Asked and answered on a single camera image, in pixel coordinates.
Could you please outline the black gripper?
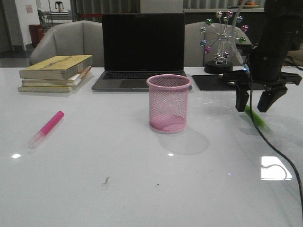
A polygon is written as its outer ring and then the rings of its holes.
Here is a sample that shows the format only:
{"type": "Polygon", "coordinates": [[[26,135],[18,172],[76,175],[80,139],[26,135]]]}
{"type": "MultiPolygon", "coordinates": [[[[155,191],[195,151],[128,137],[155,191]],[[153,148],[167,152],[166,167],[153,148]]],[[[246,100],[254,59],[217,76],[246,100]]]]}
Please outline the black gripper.
{"type": "Polygon", "coordinates": [[[258,110],[262,113],[265,113],[275,101],[287,93],[288,89],[284,86],[286,83],[300,84],[302,77],[298,74],[281,72],[288,50],[289,46],[285,44],[273,46],[259,44],[248,54],[247,66],[244,69],[223,74],[224,82],[235,84],[235,108],[238,112],[244,112],[249,98],[248,90],[253,83],[266,86],[257,105],[258,110]]]}

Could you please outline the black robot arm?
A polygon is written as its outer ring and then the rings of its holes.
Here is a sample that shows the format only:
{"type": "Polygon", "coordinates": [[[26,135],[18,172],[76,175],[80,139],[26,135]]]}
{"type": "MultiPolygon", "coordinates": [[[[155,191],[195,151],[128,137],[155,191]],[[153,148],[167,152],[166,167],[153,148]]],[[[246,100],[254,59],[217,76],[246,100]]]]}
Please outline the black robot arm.
{"type": "Polygon", "coordinates": [[[236,87],[236,109],[245,110],[249,94],[254,85],[264,91],[258,102],[258,110],[266,112],[271,105],[285,95],[287,84],[299,85],[302,77],[294,73],[283,73],[296,32],[303,23],[301,0],[267,0],[264,5],[265,23],[260,40],[249,52],[246,60],[248,69],[223,74],[223,81],[232,81],[236,87]]]}

